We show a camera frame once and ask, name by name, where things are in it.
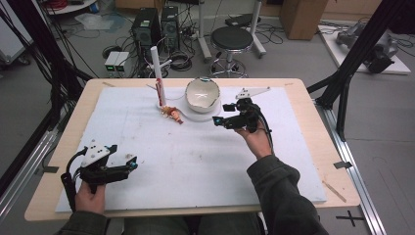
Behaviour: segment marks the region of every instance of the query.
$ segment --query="figurine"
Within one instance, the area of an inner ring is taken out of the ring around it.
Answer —
[[[183,120],[180,119],[179,110],[176,107],[163,106],[161,107],[161,113],[167,117],[173,118],[179,124],[183,123]]]

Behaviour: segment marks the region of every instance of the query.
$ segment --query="chair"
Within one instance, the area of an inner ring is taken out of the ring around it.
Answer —
[[[210,36],[210,43],[219,53],[210,65],[210,74],[214,77],[220,74],[227,77],[248,77],[244,64],[234,60],[233,55],[250,51],[253,42],[254,38],[248,31],[236,26],[214,30]],[[226,59],[219,58],[222,53],[226,54]]]

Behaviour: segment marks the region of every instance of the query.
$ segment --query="dark gray sleeve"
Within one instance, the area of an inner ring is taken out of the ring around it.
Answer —
[[[267,156],[248,168],[269,234],[328,234],[315,206],[300,195],[300,173],[275,156]]]
[[[87,211],[76,211],[69,221],[57,233],[60,235],[103,235],[107,218],[101,214]]]

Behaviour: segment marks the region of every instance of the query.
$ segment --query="bowl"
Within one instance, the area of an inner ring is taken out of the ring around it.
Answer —
[[[187,84],[186,102],[198,113],[208,113],[219,103],[219,86],[208,77],[199,77]]]

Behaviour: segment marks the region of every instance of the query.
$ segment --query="person's right hand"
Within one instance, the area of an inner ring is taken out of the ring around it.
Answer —
[[[82,181],[79,191],[75,196],[76,210],[103,214],[105,210],[105,186],[98,185],[97,192],[93,194],[89,184]]]
[[[253,152],[258,160],[272,154],[268,136],[265,133],[262,122],[258,122],[257,130],[254,133],[250,133],[243,128],[235,129],[235,132],[244,137],[251,152]]]

